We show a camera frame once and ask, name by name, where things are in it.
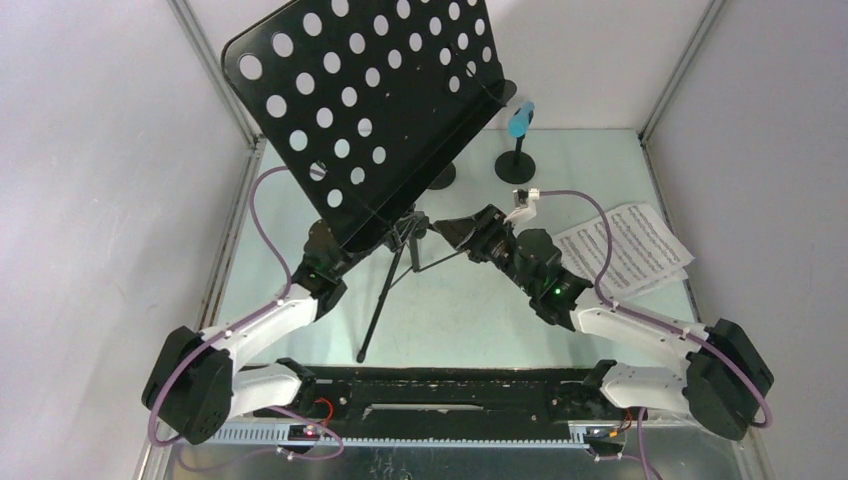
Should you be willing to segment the black music stand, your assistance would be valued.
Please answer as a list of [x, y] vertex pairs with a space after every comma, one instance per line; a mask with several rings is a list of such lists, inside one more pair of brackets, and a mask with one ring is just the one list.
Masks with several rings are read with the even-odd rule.
[[[258, 201], [292, 268], [322, 220], [355, 265], [336, 306], [254, 358], [350, 366], [468, 366], [457, 344], [519, 293], [428, 231], [420, 272], [397, 240], [430, 221], [511, 204], [487, 125], [514, 102], [482, 1], [291, 1], [222, 48], [224, 76], [284, 171]], [[427, 187], [448, 164], [456, 179]]]

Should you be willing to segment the sheet music page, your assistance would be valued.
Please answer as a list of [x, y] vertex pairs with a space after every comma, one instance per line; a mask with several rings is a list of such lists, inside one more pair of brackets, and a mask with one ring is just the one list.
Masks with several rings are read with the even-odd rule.
[[649, 251], [615, 249], [601, 282], [608, 298], [632, 299], [676, 281], [688, 278], [685, 268], [694, 260], [686, 254], [678, 261], [668, 261]]
[[[623, 204], [607, 211], [606, 216], [612, 232], [612, 257], [615, 249], [649, 251], [668, 261], [692, 255], [648, 203]], [[553, 242], [563, 252], [566, 269], [581, 278], [596, 279], [607, 253], [606, 230], [601, 218], [567, 229], [555, 235]]]

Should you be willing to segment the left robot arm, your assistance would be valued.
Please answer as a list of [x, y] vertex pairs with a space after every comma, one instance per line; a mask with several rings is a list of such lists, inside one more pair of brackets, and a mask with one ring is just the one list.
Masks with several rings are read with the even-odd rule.
[[149, 426], [162, 421], [193, 445], [213, 437], [230, 419], [282, 407], [304, 416], [316, 403], [315, 374], [293, 359], [252, 367], [259, 353], [325, 316], [347, 290], [342, 277], [355, 265], [329, 227], [315, 222], [289, 285], [246, 318], [166, 338], [141, 394]]

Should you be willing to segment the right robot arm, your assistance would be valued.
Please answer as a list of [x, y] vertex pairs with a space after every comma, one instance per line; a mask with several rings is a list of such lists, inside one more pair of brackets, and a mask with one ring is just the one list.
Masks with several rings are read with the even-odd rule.
[[765, 410], [761, 403], [774, 375], [737, 323], [678, 322], [604, 300], [590, 280], [562, 265], [562, 253], [545, 230], [516, 233], [493, 205], [468, 217], [439, 220], [432, 228], [470, 261], [502, 272], [547, 324], [630, 345], [657, 361], [655, 367], [598, 362], [581, 392], [591, 416], [606, 418], [618, 408], [635, 407], [683, 413], [728, 440], [765, 427], [756, 416]]

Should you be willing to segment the right black microphone stand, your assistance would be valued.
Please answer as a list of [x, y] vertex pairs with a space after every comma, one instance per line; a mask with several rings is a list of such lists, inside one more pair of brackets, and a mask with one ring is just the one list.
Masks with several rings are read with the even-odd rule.
[[536, 163], [531, 155], [523, 151], [525, 138], [525, 135], [518, 137], [514, 149], [502, 153], [495, 160], [497, 177], [508, 184], [526, 184], [535, 176]]

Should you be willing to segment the blue toy microphone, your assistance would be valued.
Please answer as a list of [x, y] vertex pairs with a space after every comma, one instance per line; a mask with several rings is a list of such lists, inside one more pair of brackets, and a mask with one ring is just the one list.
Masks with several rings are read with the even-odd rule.
[[532, 101], [524, 102], [507, 122], [507, 132], [515, 139], [524, 137], [532, 123], [535, 104]]

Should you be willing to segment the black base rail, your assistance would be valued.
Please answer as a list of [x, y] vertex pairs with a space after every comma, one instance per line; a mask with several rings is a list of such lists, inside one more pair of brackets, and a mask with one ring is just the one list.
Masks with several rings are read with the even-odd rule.
[[346, 444], [582, 444], [616, 438], [636, 419], [585, 368], [308, 369], [289, 410], [325, 422]]

